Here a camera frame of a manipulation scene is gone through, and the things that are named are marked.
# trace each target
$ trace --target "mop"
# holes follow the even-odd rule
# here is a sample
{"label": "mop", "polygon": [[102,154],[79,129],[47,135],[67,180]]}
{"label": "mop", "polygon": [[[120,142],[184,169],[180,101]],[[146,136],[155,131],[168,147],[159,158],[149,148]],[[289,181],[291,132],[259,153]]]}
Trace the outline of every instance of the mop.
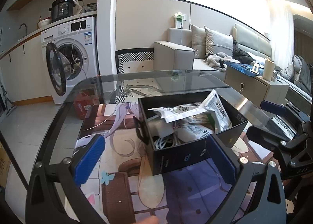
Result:
{"label": "mop", "polygon": [[12,103],[12,101],[10,101],[10,99],[9,99],[8,97],[6,97],[7,91],[4,89],[4,86],[2,85],[1,80],[0,80],[0,85],[1,85],[1,89],[2,89],[2,91],[3,91],[3,96],[5,97],[5,108],[6,108],[6,110],[7,110],[7,116],[9,116],[10,113],[12,113],[14,109],[16,109],[16,105],[14,105],[14,104]]}

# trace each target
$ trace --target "metal screw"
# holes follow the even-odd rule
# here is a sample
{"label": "metal screw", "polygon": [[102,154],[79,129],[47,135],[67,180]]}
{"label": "metal screw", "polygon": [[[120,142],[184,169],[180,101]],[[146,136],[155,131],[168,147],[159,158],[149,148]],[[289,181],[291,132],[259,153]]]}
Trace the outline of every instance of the metal screw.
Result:
{"label": "metal screw", "polygon": [[270,161],[270,166],[271,166],[271,167],[276,167],[275,161],[271,160],[271,161]]}
{"label": "metal screw", "polygon": [[36,168],[40,168],[42,166],[42,163],[40,161],[37,161],[36,164],[35,164],[35,167]]}
{"label": "metal screw", "polygon": [[64,164],[70,164],[71,162],[72,162],[72,159],[69,158],[69,157],[66,157],[66,158],[63,159],[63,163]]}
{"label": "metal screw", "polygon": [[248,163],[248,159],[247,159],[246,157],[241,157],[241,158],[240,158],[240,162],[241,162],[242,164],[247,164],[247,163]]}

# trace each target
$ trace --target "sofa armrest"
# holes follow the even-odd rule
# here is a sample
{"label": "sofa armrest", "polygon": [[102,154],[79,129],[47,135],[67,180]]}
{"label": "sofa armrest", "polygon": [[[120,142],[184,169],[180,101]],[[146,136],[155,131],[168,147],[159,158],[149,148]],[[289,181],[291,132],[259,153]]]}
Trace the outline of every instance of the sofa armrest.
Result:
{"label": "sofa armrest", "polygon": [[192,70],[195,51],[167,41],[154,43],[153,70]]}

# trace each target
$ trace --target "drawer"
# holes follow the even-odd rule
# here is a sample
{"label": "drawer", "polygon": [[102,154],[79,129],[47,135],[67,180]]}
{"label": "drawer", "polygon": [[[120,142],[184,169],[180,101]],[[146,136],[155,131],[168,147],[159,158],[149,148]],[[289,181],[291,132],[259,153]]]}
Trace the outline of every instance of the drawer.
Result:
{"label": "drawer", "polygon": [[225,83],[242,94],[254,105],[260,107],[268,87],[253,77],[249,77],[236,69],[228,66]]}

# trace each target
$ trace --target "washing machine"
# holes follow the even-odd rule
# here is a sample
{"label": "washing machine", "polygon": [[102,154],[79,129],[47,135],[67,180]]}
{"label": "washing machine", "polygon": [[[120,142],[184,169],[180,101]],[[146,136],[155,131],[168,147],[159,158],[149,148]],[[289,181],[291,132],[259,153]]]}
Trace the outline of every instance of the washing machine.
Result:
{"label": "washing machine", "polygon": [[55,104],[81,80],[99,75],[96,19],[66,22],[41,33],[45,74]]}

